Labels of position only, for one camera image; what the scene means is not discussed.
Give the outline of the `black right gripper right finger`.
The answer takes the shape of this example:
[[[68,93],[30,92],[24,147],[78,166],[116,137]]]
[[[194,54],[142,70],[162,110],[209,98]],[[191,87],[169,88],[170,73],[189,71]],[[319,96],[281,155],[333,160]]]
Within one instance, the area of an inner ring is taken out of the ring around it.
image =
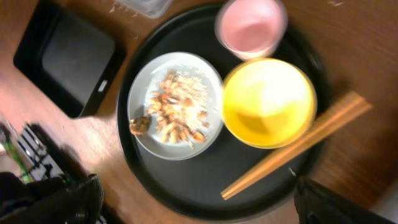
[[[294,204],[300,224],[394,224],[307,177],[297,180]]]

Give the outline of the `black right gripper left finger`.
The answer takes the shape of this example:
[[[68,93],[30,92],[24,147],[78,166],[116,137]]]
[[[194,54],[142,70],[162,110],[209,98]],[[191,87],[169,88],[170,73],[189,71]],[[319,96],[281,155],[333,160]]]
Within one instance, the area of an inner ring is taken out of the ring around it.
[[[96,223],[104,191],[95,174],[66,186],[63,179],[23,183],[1,173],[1,223]]]

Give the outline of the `pink plastic cup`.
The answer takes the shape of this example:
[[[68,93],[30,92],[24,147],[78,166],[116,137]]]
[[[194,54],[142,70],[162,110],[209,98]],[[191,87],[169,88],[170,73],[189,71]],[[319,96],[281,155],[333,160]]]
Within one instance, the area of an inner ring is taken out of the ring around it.
[[[276,51],[287,24],[287,11],[280,0],[234,0],[217,14],[215,34],[237,58],[252,60]]]

